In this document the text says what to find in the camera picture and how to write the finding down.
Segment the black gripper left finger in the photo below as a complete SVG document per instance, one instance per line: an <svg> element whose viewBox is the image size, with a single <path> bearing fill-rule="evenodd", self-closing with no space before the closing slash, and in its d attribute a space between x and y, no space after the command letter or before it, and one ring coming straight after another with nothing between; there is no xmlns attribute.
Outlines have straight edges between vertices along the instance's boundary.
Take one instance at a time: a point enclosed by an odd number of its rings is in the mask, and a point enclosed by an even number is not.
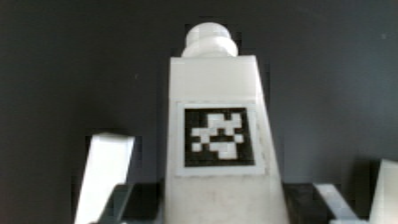
<svg viewBox="0 0 398 224"><path fill-rule="evenodd" d="M88 224L163 224L157 183L124 184L113 187L99 219Z"/></svg>

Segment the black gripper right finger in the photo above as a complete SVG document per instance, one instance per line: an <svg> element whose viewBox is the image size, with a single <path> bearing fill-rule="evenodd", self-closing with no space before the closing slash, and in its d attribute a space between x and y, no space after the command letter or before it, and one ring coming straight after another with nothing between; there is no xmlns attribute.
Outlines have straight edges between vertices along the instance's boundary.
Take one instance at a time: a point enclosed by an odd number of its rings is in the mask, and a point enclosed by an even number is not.
<svg viewBox="0 0 398 224"><path fill-rule="evenodd" d="M283 185L291 224L369 224L360 219L333 184Z"/></svg>

